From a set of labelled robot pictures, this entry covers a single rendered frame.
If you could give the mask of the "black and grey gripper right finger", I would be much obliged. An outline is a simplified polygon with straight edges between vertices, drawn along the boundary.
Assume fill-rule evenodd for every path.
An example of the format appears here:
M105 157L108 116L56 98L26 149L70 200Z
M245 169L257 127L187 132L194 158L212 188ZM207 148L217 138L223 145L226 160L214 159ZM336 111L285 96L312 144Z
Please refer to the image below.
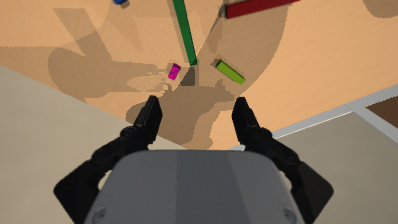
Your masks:
M271 131L260 127L245 97L236 99L232 121L240 145L268 157L291 182L291 195L305 224L313 224L324 209L334 189L331 184L313 170L298 154L272 138ZM247 149L248 148L248 149Z

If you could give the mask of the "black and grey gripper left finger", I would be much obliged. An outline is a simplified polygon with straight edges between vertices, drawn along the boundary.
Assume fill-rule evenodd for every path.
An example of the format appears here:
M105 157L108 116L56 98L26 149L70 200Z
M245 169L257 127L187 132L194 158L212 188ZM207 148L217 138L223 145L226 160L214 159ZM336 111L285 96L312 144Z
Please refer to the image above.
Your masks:
M118 138L98 148L90 160L56 184L53 193L74 224L84 224L100 192L99 182L121 158L149 150L147 146L156 140L162 116L158 97L150 95L133 126L125 127Z

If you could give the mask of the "magenta rod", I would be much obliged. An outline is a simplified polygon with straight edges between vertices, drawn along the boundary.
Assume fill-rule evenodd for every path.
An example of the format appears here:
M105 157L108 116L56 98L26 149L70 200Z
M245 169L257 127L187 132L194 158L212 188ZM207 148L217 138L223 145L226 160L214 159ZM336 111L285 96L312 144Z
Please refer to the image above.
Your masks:
M168 78L175 80L179 70L180 70L180 66L174 63L172 66L172 69L168 75Z

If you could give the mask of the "small blue block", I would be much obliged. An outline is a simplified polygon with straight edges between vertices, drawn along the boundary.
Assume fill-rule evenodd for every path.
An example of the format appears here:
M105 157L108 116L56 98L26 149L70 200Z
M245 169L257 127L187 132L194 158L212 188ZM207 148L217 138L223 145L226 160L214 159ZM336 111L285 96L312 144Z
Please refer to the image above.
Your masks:
M113 0L115 2L116 5L120 5L124 2L126 2L127 0Z

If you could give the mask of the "red rod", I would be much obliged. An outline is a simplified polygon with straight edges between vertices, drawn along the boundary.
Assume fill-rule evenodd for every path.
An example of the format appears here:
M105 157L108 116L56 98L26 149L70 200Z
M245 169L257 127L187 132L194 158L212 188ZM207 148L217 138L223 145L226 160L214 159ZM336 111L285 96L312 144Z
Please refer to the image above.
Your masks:
M226 19L298 2L300 0L246 0L226 6Z

